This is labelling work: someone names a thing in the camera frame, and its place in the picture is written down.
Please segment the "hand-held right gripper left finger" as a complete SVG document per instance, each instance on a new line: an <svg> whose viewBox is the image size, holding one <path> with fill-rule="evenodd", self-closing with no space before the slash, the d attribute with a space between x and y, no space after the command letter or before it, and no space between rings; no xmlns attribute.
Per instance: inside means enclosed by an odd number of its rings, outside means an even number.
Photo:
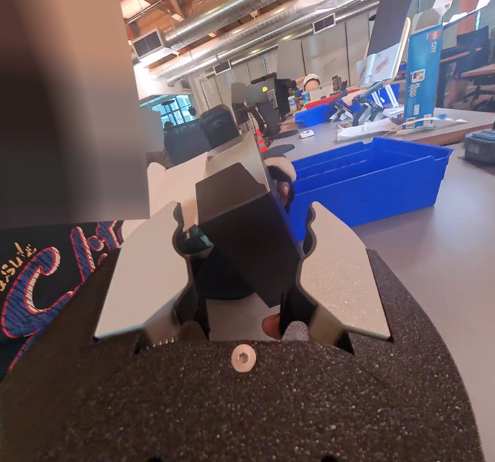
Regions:
<svg viewBox="0 0 495 462"><path fill-rule="evenodd" d="M172 201L124 241L94 337L140 331L146 346L207 341L207 307L195 288L189 255L179 245L184 219Z"/></svg>

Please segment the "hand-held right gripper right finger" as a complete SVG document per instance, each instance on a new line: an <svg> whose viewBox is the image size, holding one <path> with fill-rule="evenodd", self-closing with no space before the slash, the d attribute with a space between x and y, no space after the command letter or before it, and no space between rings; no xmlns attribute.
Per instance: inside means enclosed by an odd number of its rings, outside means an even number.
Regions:
<svg viewBox="0 0 495 462"><path fill-rule="evenodd" d="M282 297L281 335L303 323L321 344L350 345L349 332L390 340L366 246L319 202L308 208L302 249L295 282Z"/></svg>

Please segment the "blue plastic bin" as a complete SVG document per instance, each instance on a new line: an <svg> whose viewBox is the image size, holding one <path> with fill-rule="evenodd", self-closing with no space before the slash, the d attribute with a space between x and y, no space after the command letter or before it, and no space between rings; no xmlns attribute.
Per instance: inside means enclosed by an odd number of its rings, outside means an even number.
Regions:
<svg viewBox="0 0 495 462"><path fill-rule="evenodd" d="M349 227L435 205L453 150L375 137L301 158L289 218L299 241L319 202Z"/></svg>

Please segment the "black rectangular block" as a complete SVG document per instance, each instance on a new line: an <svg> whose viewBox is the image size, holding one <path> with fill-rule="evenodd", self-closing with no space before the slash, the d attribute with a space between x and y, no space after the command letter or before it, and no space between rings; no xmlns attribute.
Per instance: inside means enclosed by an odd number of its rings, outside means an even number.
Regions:
<svg viewBox="0 0 495 462"><path fill-rule="evenodd" d="M301 249L277 192L290 183L284 157L266 165L252 135L170 169L148 168L150 214L181 203L184 230L197 226L212 244L192 263L195 287L208 300L239 300L256 294L269 307L294 283Z"/></svg>

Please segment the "tall blue lego box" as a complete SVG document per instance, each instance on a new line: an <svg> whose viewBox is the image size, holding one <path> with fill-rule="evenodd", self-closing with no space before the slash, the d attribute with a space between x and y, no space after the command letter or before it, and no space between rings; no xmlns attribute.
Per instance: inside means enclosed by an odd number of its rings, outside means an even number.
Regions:
<svg viewBox="0 0 495 462"><path fill-rule="evenodd" d="M404 131L433 125L443 25L411 34L406 62Z"/></svg>

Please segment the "person's right hand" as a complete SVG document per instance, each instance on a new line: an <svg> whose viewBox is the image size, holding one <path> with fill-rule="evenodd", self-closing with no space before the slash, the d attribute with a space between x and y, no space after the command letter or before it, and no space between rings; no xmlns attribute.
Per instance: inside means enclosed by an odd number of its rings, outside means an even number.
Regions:
<svg viewBox="0 0 495 462"><path fill-rule="evenodd" d="M265 317L261 326L266 336L274 340L281 340L280 313Z"/></svg>

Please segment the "person's black lettered jersey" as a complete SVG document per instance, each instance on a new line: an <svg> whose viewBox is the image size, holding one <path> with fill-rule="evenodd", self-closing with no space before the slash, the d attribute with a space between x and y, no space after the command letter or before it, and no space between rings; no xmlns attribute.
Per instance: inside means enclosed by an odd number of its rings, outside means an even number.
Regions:
<svg viewBox="0 0 495 462"><path fill-rule="evenodd" d="M99 264L123 221L1 229L1 381Z"/></svg>

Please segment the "blue parts tray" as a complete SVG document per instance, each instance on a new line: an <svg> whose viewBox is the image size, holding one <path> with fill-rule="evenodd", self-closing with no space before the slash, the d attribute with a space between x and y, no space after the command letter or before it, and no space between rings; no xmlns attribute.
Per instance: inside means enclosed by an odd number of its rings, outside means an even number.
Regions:
<svg viewBox="0 0 495 462"><path fill-rule="evenodd" d="M312 127L329 121L336 111L337 109L335 106L322 104L317 107L297 112L294 116L294 121L299 128Z"/></svg>

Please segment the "white ceiling vent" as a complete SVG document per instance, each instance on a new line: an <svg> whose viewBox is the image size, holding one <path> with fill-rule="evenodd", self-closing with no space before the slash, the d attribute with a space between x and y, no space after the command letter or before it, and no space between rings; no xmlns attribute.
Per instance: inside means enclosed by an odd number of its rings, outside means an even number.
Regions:
<svg viewBox="0 0 495 462"><path fill-rule="evenodd" d="M162 36L158 28L134 39L131 45L139 60L164 48Z"/></svg>

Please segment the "spare hand-held gripper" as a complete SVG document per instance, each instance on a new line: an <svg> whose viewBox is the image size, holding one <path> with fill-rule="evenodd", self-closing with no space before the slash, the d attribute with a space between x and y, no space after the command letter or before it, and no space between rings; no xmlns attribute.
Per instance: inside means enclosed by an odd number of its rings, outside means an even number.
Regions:
<svg viewBox="0 0 495 462"><path fill-rule="evenodd" d="M354 96L352 106L359 109L353 114L352 125L355 127L385 118L403 118L404 107L399 104L399 90L399 82L385 85L382 81L376 81Z"/></svg>
<svg viewBox="0 0 495 462"><path fill-rule="evenodd" d="M337 94L331 104L335 107L335 112L330 117L331 122L353 119L353 113L350 108L344 103L343 98L349 94L345 89Z"/></svg>

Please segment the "crumpled white paper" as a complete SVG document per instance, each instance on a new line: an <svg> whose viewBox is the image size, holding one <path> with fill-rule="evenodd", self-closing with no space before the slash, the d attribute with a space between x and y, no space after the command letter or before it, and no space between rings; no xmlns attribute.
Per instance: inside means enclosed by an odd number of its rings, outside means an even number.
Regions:
<svg viewBox="0 0 495 462"><path fill-rule="evenodd" d="M401 125L396 124L392 120L385 118L373 122L365 122L361 125L350 125L337 127L337 142L354 140L366 136L376 135L380 132L397 132L401 130Z"/></svg>

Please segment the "black battery charger case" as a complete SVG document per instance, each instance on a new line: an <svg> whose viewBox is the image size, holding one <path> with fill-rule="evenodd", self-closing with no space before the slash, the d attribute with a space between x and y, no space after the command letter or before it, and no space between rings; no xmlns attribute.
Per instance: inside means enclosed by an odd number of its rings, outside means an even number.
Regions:
<svg viewBox="0 0 495 462"><path fill-rule="evenodd" d="M483 165L494 165L494 129L466 134L464 159Z"/></svg>

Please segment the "black photo flag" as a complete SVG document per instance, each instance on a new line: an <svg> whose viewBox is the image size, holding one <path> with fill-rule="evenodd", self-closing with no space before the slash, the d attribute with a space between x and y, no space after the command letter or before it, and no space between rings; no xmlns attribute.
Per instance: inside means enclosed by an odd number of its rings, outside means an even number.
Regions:
<svg viewBox="0 0 495 462"><path fill-rule="evenodd" d="M368 45L367 56L400 42L412 0L380 0Z"/></svg>

